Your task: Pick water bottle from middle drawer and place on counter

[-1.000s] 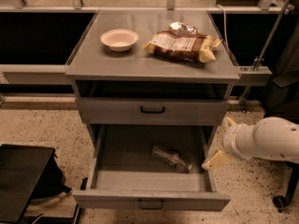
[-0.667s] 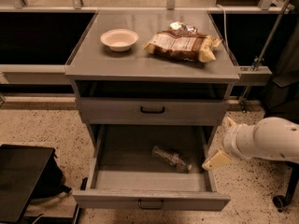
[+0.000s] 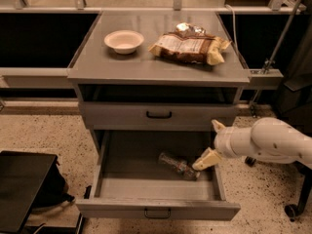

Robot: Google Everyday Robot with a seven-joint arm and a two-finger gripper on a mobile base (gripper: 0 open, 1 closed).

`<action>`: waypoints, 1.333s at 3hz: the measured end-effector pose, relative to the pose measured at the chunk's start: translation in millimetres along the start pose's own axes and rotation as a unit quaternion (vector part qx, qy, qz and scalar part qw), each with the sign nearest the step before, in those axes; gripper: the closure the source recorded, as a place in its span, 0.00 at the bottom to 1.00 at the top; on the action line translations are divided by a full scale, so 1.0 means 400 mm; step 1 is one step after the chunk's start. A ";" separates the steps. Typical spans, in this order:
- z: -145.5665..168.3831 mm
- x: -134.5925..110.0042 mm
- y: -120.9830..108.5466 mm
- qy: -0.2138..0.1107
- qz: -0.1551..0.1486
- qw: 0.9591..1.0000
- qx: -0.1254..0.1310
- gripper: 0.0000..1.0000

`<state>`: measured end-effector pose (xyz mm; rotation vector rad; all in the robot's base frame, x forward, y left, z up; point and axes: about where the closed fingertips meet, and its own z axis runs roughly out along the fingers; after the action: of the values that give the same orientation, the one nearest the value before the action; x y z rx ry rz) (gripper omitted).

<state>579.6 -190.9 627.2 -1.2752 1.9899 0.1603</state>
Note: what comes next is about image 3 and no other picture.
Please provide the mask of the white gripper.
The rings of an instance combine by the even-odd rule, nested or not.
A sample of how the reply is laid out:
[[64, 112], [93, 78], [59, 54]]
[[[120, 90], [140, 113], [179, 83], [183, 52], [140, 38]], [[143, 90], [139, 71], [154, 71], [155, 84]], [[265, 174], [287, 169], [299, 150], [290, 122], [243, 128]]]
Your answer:
[[253, 151], [251, 128], [225, 127], [216, 119], [212, 120], [212, 125], [216, 132], [214, 149], [208, 147], [202, 153], [192, 165], [194, 170], [203, 171], [218, 164], [221, 161], [221, 156], [238, 158], [251, 155]]

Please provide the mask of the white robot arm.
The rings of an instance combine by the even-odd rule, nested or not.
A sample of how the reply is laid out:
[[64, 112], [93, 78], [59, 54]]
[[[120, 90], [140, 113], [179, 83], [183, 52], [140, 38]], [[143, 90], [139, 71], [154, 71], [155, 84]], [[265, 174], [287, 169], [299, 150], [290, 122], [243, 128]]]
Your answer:
[[251, 157], [261, 162], [299, 162], [312, 169], [312, 138], [276, 118], [265, 117], [251, 127], [225, 127], [212, 120], [216, 136], [214, 149], [208, 147], [193, 163], [196, 171], [218, 164], [222, 158]]

